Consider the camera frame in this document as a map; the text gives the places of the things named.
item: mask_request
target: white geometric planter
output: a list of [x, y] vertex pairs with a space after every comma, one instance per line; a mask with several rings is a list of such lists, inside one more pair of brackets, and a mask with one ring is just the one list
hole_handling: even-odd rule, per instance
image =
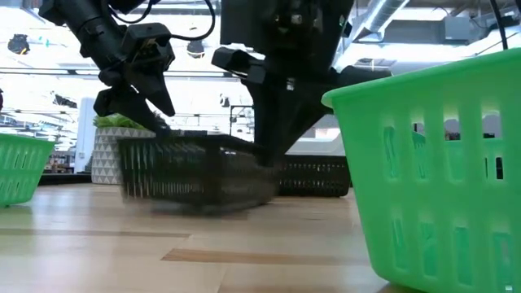
[[148, 130], [108, 127], [96, 129], [92, 152], [92, 182], [94, 184], [120, 184], [120, 162], [117, 150], [118, 138], [153, 138]]

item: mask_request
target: black mesh basket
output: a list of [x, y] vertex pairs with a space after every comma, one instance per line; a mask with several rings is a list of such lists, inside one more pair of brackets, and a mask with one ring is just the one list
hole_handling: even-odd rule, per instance
[[340, 197], [351, 186], [344, 156], [286, 155], [280, 177], [281, 196]]
[[228, 135], [118, 141], [123, 194], [195, 207], [255, 206], [278, 192], [278, 172], [261, 167], [259, 148]]

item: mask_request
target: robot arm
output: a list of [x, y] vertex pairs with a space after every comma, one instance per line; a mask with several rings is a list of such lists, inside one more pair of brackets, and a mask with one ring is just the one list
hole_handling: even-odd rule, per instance
[[325, 92], [390, 76], [347, 67], [332, 68], [354, 0], [221, 1], [221, 43], [243, 43], [263, 59], [241, 50], [217, 49], [212, 64], [238, 74], [253, 99], [255, 143], [262, 164], [273, 165], [331, 109]]
[[161, 135], [168, 130], [155, 122], [146, 100], [165, 115], [175, 115], [164, 82], [164, 72], [175, 59], [170, 38], [206, 38], [215, 27], [215, 12], [210, 0], [205, 0], [212, 26], [199, 37], [172, 35], [163, 24], [138, 24], [159, 1], [150, 0], [143, 17], [126, 22], [129, 26], [113, 19], [120, 20], [115, 10], [128, 14], [145, 0], [47, 0], [39, 15], [56, 25], [66, 24], [81, 43], [81, 55], [99, 67], [99, 80], [109, 86], [96, 99], [99, 116], [120, 113]]

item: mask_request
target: green plastic basket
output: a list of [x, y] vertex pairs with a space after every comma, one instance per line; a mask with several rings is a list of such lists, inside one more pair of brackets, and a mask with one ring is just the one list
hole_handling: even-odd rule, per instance
[[33, 198], [53, 142], [0, 134], [0, 208]]
[[[520, 68], [513, 49], [324, 95], [379, 276], [427, 292], [521, 292]], [[489, 113], [500, 138], [484, 138]], [[445, 140], [448, 119], [461, 140]]]

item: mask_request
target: wooden surface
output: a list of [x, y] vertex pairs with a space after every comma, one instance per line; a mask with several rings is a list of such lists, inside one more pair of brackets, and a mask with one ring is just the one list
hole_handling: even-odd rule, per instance
[[0, 210], [0, 292], [411, 291], [374, 274], [349, 196], [205, 217], [78, 185], [43, 187]]

